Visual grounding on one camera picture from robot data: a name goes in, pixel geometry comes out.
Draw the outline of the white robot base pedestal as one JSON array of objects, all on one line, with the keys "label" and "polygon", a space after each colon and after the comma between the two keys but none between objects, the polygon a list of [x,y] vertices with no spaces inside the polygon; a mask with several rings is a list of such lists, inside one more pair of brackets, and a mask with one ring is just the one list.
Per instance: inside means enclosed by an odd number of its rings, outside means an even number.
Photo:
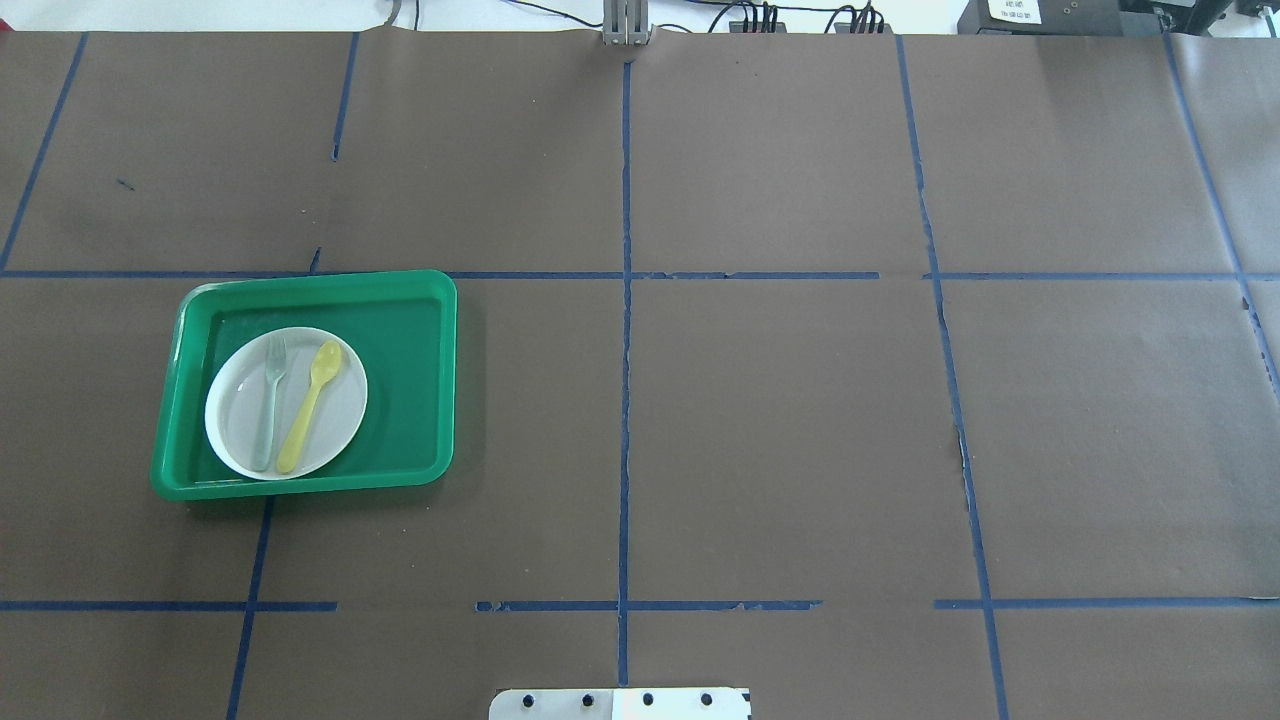
[{"label": "white robot base pedestal", "polygon": [[489,719],[751,719],[750,691],[732,687],[508,689]]}]

